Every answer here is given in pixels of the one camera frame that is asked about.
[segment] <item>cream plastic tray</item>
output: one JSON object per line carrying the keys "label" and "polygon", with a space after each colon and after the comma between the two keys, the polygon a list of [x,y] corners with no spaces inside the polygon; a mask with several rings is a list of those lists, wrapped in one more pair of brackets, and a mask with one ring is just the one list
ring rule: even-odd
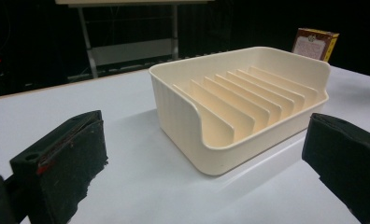
{"label": "cream plastic tray", "polygon": [[257,47],[149,69],[161,128],[192,164],[221,175],[307,128],[330,65]]}

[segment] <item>dish rack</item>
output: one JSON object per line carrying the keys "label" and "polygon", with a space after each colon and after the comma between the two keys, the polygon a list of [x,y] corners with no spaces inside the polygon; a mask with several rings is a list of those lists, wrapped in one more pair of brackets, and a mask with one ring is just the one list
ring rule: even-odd
{"label": "dish rack", "polygon": [[301,132],[329,98],[330,65],[280,49],[228,51],[149,72],[161,128],[207,175]]}

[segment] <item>table surface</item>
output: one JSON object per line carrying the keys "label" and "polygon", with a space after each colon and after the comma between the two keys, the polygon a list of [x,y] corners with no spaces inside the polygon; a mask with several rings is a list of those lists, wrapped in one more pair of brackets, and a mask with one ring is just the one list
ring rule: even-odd
{"label": "table surface", "polygon": [[[370,132],[369,76],[332,67],[327,92],[321,113]],[[70,223],[359,223],[301,160],[306,131],[224,175],[197,171],[160,129],[148,70],[0,97],[0,175],[93,110],[103,114],[109,164]]]}

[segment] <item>cardboard box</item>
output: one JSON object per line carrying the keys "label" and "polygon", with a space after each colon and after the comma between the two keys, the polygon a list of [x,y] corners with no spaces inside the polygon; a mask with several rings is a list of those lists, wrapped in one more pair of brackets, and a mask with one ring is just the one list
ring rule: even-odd
{"label": "cardboard box", "polygon": [[299,28],[292,53],[328,62],[338,37],[338,33]]}

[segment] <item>cable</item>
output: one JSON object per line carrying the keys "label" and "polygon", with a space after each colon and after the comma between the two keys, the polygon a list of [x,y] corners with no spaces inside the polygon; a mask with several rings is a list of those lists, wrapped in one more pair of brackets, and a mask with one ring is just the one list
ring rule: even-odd
{"label": "cable", "polygon": [[87,70],[89,67],[90,67],[90,66],[86,66],[86,67],[85,67],[85,69],[83,69],[83,71],[82,71],[79,75],[77,75],[77,77],[75,77],[73,80],[69,81],[69,83],[77,82],[79,79],[81,79],[81,78],[82,78],[83,73],[84,73],[84,72],[86,72],[86,70]]}
{"label": "cable", "polygon": [[10,24],[10,18],[9,18],[9,13],[7,11],[7,5],[5,4],[5,0],[2,0],[2,4],[4,6],[5,14],[7,16],[7,39],[5,40],[4,44],[0,47],[0,51],[5,47],[7,44],[9,38],[10,38],[10,33],[11,33],[11,24]]}
{"label": "cable", "polygon": [[114,44],[114,42],[115,42],[115,20],[116,20],[116,17],[118,15],[119,7],[116,7],[115,14],[113,13],[112,7],[110,7],[109,10],[110,10],[110,14],[111,14],[112,24],[111,24],[110,29],[108,29],[108,31],[107,31],[107,36],[106,36],[106,39],[104,41],[104,46],[107,45],[107,42],[109,40],[109,35],[112,35],[112,44]]}

